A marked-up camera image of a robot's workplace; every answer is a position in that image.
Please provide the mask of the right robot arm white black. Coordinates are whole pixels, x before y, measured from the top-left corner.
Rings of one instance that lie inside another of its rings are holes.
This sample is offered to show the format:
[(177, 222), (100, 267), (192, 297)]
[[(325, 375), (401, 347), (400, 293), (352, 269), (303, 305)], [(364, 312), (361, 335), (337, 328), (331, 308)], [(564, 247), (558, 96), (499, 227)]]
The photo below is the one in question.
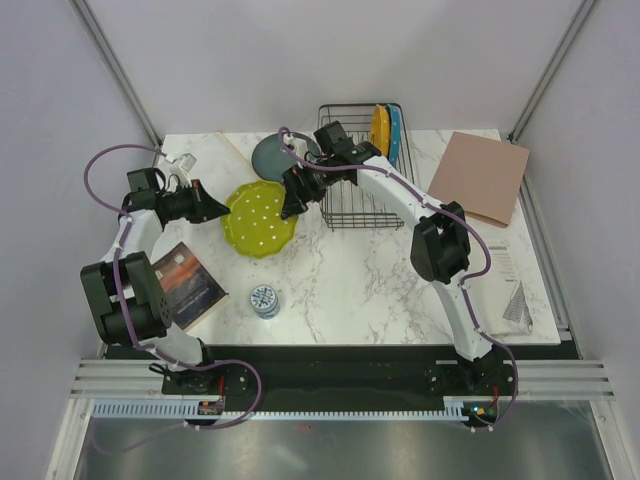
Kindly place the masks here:
[(494, 381), (491, 365), (482, 360), (498, 342), (479, 321), (470, 280), (488, 273), (486, 243), (465, 220), (456, 202), (444, 204), (399, 173), (368, 141), (353, 142), (338, 121), (314, 133), (321, 155), (303, 158), (306, 148), (288, 128), (277, 132), (280, 149), (293, 159), (282, 174), (285, 197), (280, 217), (302, 215), (308, 204), (324, 199), (334, 184), (347, 181), (380, 201), (412, 230), (410, 261), (416, 273), (433, 284), (449, 321), (454, 348), (464, 359), (458, 381), (467, 392), (483, 392)]

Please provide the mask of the orange polka dot plate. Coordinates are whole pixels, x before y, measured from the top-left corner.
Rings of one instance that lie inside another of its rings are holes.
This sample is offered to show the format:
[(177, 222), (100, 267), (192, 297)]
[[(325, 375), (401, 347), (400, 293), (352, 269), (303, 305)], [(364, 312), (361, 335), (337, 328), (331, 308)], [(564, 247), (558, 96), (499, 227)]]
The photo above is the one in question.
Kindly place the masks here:
[(369, 142), (375, 146), (383, 156), (390, 150), (391, 126), (387, 108), (376, 104), (370, 124)]

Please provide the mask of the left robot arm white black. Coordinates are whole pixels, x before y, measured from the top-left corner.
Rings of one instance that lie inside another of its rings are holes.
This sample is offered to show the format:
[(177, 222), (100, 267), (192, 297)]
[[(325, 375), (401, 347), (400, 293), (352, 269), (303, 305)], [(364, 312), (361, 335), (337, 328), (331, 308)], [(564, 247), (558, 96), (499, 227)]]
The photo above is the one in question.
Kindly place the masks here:
[(100, 261), (82, 268), (81, 283), (105, 344), (146, 351), (174, 371), (186, 369), (185, 382), (208, 393), (218, 385), (220, 371), (205, 360), (203, 342), (175, 324), (150, 256), (168, 223), (202, 224), (230, 209), (197, 179), (167, 192), (159, 184), (161, 176), (154, 168), (127, 174), (130, 192), (117, 209), (118, 237)]

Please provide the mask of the blue polka dot plate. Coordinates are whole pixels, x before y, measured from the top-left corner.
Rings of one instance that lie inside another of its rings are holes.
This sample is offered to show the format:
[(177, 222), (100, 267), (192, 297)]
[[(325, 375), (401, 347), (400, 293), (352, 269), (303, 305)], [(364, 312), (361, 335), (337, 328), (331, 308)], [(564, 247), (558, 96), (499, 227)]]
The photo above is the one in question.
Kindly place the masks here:
[(389, 163), (396, 168), (400, 157), (402, 120), (401, 112), (397, 105), (387, 104), (389, 115), (390, 139), (389, 139)]

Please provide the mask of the green polka dot plate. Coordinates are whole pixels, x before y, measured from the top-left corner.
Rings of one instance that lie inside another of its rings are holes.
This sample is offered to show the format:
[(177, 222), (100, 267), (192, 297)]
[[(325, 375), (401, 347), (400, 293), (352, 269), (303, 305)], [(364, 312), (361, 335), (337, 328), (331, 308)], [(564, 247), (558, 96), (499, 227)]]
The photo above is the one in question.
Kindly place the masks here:
[(297, 218), (282, 220), (285, 190), (257, 180), (239, 186), (226, 200), (230, 213), (221, 218), (226, 242), (239, 255), (262, 259), (276, 255), (294, 238)]

